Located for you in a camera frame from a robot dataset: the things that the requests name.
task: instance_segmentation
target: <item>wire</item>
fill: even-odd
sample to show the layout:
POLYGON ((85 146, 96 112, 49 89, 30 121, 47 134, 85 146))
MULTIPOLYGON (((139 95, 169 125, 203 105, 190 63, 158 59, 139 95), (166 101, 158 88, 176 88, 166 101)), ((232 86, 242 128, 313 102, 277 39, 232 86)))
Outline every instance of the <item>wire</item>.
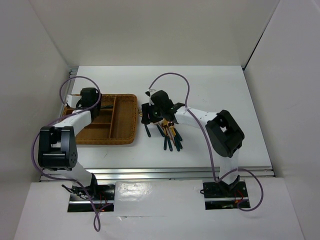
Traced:
POLYGON ((257 183, 259 184, 259 187, 261 189, 261 197, 260 197, 260 201, 258 202, 258 204, 253 207, 253 208, 250 208, 250 209, 243 209, 241 207, 239 207, 239 204, 241 202, 239 202, 236 206, 239 210, 241 211, 244 211, 244 212, 251 212, 253 210, 256 210, 262 203, 263 199, 264 199, 264 189, 261 185, 261 182, 259 181, 259 179, 249 170, 245 169, 245 168, 236 168, 236 169, 233 169, 233 170, 230 170, 228 171, 226 174, 224 174, 222 177, 220 177, 219 179, 217 179, 216 177, 216 172, 215 172, 215 163, 214 163, 214 157, 213 157, 213 154, 212 154, 212 150, 211 150, 211 144, 209 142, 209 139, 207 137, 207 134, 206 134, 206 131, 204 129, 204 127, 202 126, 201 122, 199 121, 199 119, 196 117, 196 115, 193 114, 193 112, 188 108, 188 98, 189 98, 189 93, 190 93, 190 84, 188 82, 188 80, 186 79, 185 76, 179 74, 179 73, 176 73, 176 72, 166 72, 166 73, 163 73, 161 75, 159 75, 155 80, 153 80, 153 82, 151 83, 151 85, 149 86, 149 90, 151 89, 151 87, 155 84, 155 82, 165 76, 165 75, 176 75, 176 76, 179 76, 181 78, 184 79, 184 81, 186 82, 187 84, 187 92, 186 92, 186 96, 185 96, 185 101, 184 101, 184 104, 185 104, 185 109, 188 111, 188 113, 191 114, 191 116, 194 118, 194 120, 196 121, 196 123, 199 125, 202 133, 203 133, 203 136, 205 138, 205 142, 206 142, 206 145, 208 147, 208 151, 209 151, 209 156, 210 156, 210 162, 211 162, 211 169, 212 169, 212 174, 213 174, 213 180, 215 183, 219 183, 222 179, 224 179, 226 176, 228 176, 229 174, 233 173, 233 172, 236 172, 236 171, 240 171, 240 172, 247 172, 249 173, 256 181, 257 183))
MULTIPOLYGON (((69 82, 70 80, 76 79, 76 78, 87 79, 88 81, 92 82, 92 83, 95 85, 95 87, 96 87, 96 89, 97 89, 97 91, 98 91, 98 95, 99 95, 97 101, 96 101, 95 104, 93 104, 92 106, 87 107, 87 108, 85 108, 85 109, 83 109, 83 110, 81 110, 81 111, 78 111, 77 113, 72 113, 72 114, 69 114, 69 115, 65 115, 65 116, 58 117, 58 118, 55 119, 54 121, 52 121, 52 122, 50 122, 49 124, 47 124, 47 126, 52 126, 54 123, 56 123, 56 122, 58 122, 58 121, 60 121, 60 120, 63 120, 63 119, 69 118, 69 117, 71 117, 71 116, 74 116, 74 115, 76 115, 76 114, 80 114, 80 113, 83 113, 83 112, 88 111, 88 110, 90 110, 90 109, 93 109, 93 108, 100 102, 100 100, 101 100, 101 91, 100 91, 99 86, 98 86, 93 80, 91 80, 90 78, 88 78, 88 77, 86 77, 86 76, 73 76, 73 77, 70 77, 69 79, 67 79, 66 81, 64 81, 64 82, 62 83, 62 85, 61 85, 61 87, 60 87, 60 89, 59 89, 59 96, 60 96, 61 102, 62 102, 63 104, 65 104, 65 102, 64 102, 64 100, 63 100, 63 97, 62 97, 62 88, 63 88, 63 86, 64 86, 67 82, 69 82)), ((82 190, 84 191, 84 193, 87 195, 88 200, 90 201, 91 207, 92 207, 92 209, 93 209, 93 211, 94 211, 94 214, 95 214, 94 220, 93 220, 93 227, 94 227, 94 229, 95 229, 97 232, 99 232, 100 229, 101 229, 101 222, 100 222, 100 218, 99 218, 99 214, 98 214, 99 211, 96 209, 95 204, 94 204, 94 202, 93 202, 90 194, 88 193, 87 189, 81 184, 81 182, 79 182, 79 181, 76 180, 76 179, 59 178, 59 177, 51 176, 51 175, 49 175, 49 174, 44 173, 43 170, 36 164, 36 160, 35 160, 35 146, 36 146, 36 142, 37 142, 37 139, 38 139, 39 135, 40 135, 40 132, 35 136, 35 138, 34 138, 34 140, 33 140, 33 142, 32 142, 32 145, 31 145, 31 161, 32 161, 32 164, 33 164, 34 168, 35 168, 39 173, 41 173, 42 176, 45 176, 45 177, 47 177, 47 178, 49 178, 49 179, 58 180, 58 181, 70 181, 70 182, 74 182, 74 183, 78 184, 78 185, 82 188, 82 190)))

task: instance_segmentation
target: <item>white table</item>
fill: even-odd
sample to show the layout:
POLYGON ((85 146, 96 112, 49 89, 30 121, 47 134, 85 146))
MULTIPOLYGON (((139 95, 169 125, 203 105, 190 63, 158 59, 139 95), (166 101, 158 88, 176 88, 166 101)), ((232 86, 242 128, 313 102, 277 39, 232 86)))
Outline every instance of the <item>white table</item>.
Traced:
MULTIPOLYGON (((239 165, 251 169, 271 169, 266 145, 261 133, 247 83, 240 66, 80 66, 78 76, 94 80, 103 94, 135 94, 138 103, 146 103, 145 95, 151 82, 160 74, 176 72, 190 83, 188 105, 192 108, 220 112, 228 110, 242 128, 245 139, 239 155, 239 165)), ((92 83, 78 78, 72 93, 92 83)), ((178 76, 164 76, 153 88, 164 90, 174 103, 184 103, 185 81, 178 76)), ((79 145, 78 161, 88 169, 107 168, 203 168, 210 167, 205 139, 197 128, 177 125, 183 138, 183 150, 163 150, 163 138, 155 125, 150 125, 151 138, 138 124, 135 140, 129 145, 79 145)))
MULTIPOLYGON (((131 183, 120 192, 118 182, 114 212, 100 215, 99 233, 92 212, 67 212, 61 182, 32 183, 14 240, 303 240, 283 178, 260 180, 264 201, 253 212, 205 210, 201 180, 131 183)), ((253 178, 246 186, 254 206, 260 188, 253 178)))

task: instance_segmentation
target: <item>white panel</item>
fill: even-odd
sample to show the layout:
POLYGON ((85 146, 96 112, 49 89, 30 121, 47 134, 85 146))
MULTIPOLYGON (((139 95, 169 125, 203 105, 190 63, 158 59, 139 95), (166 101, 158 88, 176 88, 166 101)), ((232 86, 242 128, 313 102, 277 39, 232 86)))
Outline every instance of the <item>white panel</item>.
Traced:
POLYGON ((320 1, 282 0, 245 70, 272 165, 319 239, 320 1))
MULTIPOLYGON (((145 91, 160 74, 176 72, 190 83, 188 105, 208 112, 228 110, 245 134, 239 154, 243 167, 270 168, 271 163, 240 66, 80 66, 79 76, 93 79, 103 94, 135 94, 138 104, 149 102, 145 91)), ((72 93, 92 83, 78 78, 72 93)), ((168 93, 174 103, 184 103, 185 81, 174 75, 159 79, 153 86, 168 93)), ((150 124, 151 138, 138 123, 135 140, 129 145, 78 147, 78 160, 85 168, 187 168, 210 167, 208 147, 200 129, 177 125, 183 138, 183 150, 164 151, 164 139, 155 125, 150 124)))
POLYGON ((245 65, 279 0, 30 0, 70 65, 245 65))
MULTIPOLYGON (((14 239, 303 240, 284 180, 260 180, 264 201, 253 212, 205 210, 201 180, 119 186, 118 206, 114 212, 100 214, 99 233, 93 228, 92 212, 67 213, 69 193, 61 182, 33 183, 14 239)), ((253 178, 246 183, 250 203, 255 205, 260 188, 253 178)))
POLYGON ((59 115, 59 85, 68 72, 28 1, 0 1, 0 29, 0 239, 10 240, 37 179, 32 140, 59 115))

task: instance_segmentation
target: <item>white wall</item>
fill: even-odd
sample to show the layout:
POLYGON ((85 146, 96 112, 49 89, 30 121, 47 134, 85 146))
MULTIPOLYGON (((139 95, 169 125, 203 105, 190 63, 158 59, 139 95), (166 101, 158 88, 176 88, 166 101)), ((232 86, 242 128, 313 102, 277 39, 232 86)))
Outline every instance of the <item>white wall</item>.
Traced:
POLYGON ((244 66, 279 0, 30 2, 71 66, 244 66))
POLYGON ((275 172, 319 239, 320 0, 281 0, 245 77, 275 172))
POLYGON ((10 240, 39 177, 32 139, 59 115, 68 69, 28 1, 0 1, 0 31, 0 238, 10 240))

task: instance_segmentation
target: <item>brown tray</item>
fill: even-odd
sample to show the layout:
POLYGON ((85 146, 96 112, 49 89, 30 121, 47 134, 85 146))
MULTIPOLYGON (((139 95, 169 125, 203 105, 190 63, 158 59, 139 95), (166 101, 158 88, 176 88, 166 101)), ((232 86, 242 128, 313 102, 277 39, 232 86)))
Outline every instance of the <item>brown tray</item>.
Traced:
MULTIPOLYGON (((99 116, 76 136, 77 144, 124 145, 131 144, 137 129, 137 96, 133 94, 102 94, 99 116)), ((62 115, 69 115, 73 108, 64 107, 62 115)))

